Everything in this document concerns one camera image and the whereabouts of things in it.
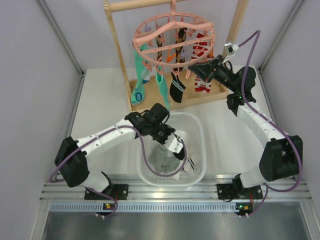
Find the black sock white stripes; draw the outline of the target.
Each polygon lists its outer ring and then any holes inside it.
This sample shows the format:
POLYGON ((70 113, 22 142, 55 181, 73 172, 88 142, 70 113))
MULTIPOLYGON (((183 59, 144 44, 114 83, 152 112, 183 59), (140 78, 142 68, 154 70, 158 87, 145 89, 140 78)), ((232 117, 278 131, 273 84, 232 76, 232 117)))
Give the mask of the black sock white stripes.
POLYGON ((179 77, 171 72, 172 81, 170 84, 169 94, 174 102, 181 103, 185 92, 185 85, 179 80, 179 77))

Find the pink round clip hanger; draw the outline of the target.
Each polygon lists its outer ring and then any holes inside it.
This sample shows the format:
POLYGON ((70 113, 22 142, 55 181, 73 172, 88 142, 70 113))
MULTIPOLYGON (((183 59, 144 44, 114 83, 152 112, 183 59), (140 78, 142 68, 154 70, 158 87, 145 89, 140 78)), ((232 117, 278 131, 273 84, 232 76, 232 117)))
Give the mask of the pink round clip hanger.
POLYGON ((214 48, 214 23, 188 12, 176 11, 176 1, 170 2, 170 12, 145 20, 134 32, 132 45, 148 71, 163 75, 172 70, 204 60, 214 48))

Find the black striped sock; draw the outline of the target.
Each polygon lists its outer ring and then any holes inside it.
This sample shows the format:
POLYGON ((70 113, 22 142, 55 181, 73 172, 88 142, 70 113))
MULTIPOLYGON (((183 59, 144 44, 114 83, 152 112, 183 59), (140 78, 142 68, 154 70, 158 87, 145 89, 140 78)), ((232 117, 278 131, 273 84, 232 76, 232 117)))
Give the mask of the black striped sock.
POLYGON ((178 135, 175 135, 175 139, 176 139, 176 146, 173 151, 173 155, 178 160, 184 161, 185 158, 188 156, 186 142, 184 141, 184 139, 182 137, 180 137, 178 135))

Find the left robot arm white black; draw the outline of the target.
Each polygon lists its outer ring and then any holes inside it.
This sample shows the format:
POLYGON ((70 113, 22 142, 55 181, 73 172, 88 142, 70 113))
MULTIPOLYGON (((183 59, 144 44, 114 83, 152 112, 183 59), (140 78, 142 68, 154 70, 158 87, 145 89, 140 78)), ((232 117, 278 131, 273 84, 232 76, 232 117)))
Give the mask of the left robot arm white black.
POLYGON ((89 170, 88 163, 94 156, 125 142, 150 136, 174 154, 183 151, 175 129, 163 121, 170 112, 160 103, 143 112, 131 112, 115 125, 87 137, 74 140, 65 138, 54 163, 68 187, 83 185, 94 189, 103 199, 113 194, 110 178, 103 172, 89 170))

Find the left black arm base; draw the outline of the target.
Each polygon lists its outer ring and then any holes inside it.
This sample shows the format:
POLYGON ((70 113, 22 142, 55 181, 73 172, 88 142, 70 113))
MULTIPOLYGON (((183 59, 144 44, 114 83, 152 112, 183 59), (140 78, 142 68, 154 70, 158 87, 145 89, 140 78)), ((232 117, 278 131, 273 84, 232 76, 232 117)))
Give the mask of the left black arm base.
MULTIPOLYGON (((128 184, 115 184, 112 192, 109 196, 115 200, 127 200, 129 194, 129 185, 128 184)), ((85 200, 107 200, 108 198, 101 196, 92 191, 86 190, 84 194, 85 200)))

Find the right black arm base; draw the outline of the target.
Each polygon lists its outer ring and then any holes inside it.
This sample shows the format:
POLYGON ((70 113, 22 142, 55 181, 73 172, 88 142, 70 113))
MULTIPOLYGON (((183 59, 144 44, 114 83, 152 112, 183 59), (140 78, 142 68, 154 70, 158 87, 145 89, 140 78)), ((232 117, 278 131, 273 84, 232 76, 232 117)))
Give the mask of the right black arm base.
POLYGON ((262 200, 263 193, 260 186, 236 189, 231 183, 217 184, 218 199, 225 202, 232 200, 262 200))

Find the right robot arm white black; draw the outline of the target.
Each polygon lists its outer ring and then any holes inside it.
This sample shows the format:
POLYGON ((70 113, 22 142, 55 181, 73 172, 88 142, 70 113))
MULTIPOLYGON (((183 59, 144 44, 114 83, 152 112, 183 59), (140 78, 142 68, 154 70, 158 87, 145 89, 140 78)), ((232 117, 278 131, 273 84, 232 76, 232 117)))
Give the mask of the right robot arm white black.
POLYGON ((279 129, 259 109, 251 92, 256 85, 256 71, 252 67, 244 66, 234 72, 231 63, 218 55, 192 64, 188 70, 201 80, 207 83, 215 80, 232 92, 227 96, 228 109, 248 126, 264 148, 258 166, 232 180, 233 192, 238 198, 246 198, 253 187, 302 172, 303 141, 279 129))

